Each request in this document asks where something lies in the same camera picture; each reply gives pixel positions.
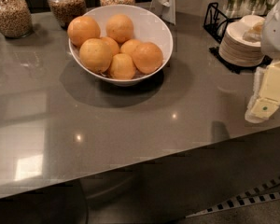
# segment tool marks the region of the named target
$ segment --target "dish rack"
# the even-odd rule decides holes
[[[212,36],[218,44],[221,43],[224,34],[226,32],[227,26],[234,21],[240,20],[242,17],[234,17],[230,18],[226,14],[224,14],[219,8],[218,3],[210,3],[206,10],[206,15],[204,19],[203,28],[206,30],[210,36]],[[229,70],[236,74],[240,74],[243,70],[255,70],[260,65],[268,65],[271,63],[271,58],[265,56],[263,61],[252,67],[242,67],[232,63],[226,62],[218,53],[219,47],[210,48],[210,52],[221,62],[223,63]]]

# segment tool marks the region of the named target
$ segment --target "stack of plates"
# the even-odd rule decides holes
[[[230,23],[219,47],[219,55],[228,63],[242,67],[259,65],[264,55],[260,42],[243,40],[245,32],[264,19],[256,15],[247,15],[239,21]]]

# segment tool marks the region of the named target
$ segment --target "bowl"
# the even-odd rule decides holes
[[[76,62],[90,75],[117,86],[132,86],[149,77],[152,77],[162,70],[162,68],[168,63],[173,51],[173,38],[168,26],[163,20],[152,12],[141,7],[131,5],[110,5],[97,7],[85,13],[83,16],[93,17],[101,28],[101,36],[106,36],[105,25],[107,20],[111,16],[119,13],[127,15],[133,21],[133,38],[139,39],[142,42],[153,42],[161,49],[163,53],[163,61],[161,67],[159,67],[156,71],[148,75],[137,72],[135,77],[129,80],[109,78],[104,74],[95,74],[88,70],[79,59],[78,48],[74,46],[70,40],[69,48]]]

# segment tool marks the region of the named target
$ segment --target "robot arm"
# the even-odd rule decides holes
[[[254,95],[245,114],[245,119],[254,123],[267,120],[280,106],[280,1],[263,24],[261,50],[273,61],[255,74]]]

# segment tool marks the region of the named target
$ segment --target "gray countertop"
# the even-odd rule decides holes
[[[0,198],[280,126],[280,110],[245,121],[253,74],[237,75],[209,48],[207,5],[178,0],[175,47],[152,79],[119,88],[90,77],[51,13],[34,32],[0,34]]]

